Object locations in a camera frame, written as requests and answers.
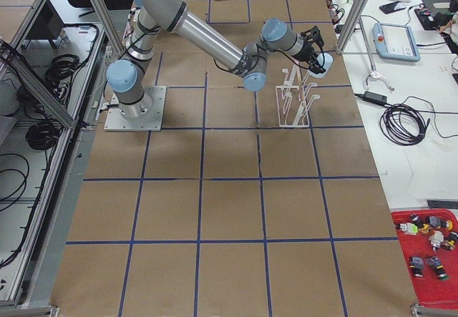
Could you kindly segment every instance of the tablet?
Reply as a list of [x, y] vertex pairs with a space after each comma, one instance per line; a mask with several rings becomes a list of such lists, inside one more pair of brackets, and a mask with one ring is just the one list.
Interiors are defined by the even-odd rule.
[[375, 23], [372, 29], [377, 54], [383, 59], [417, 62], [420, 53], [409, 26]]

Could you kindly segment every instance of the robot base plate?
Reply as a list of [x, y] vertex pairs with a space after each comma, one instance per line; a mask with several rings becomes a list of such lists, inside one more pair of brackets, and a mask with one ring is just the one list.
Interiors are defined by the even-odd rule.
[[[118, 108], [108, 111], [105, 131], [109, 132], [131, 132], [131, 131], [160, 131], [162, 116], [164, 115], [166, 86], [145, 87], [145, 93], [152, 98], [150, 111], [141, 118], [129, 120], [125, 118]], [[113, 94], [111, 104], [117, 104], [118, 100]]]

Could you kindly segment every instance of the power adapter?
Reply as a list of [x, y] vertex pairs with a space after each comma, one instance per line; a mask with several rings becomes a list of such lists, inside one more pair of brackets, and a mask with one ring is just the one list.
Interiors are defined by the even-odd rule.
[[361, 100], [369, 102], [371, 104], [377, 104], [378, 106], [386, 105], [386, 95], [366, 91], [364, 92], [364, 94], [355, 94], [355, 97], [358, 97]]

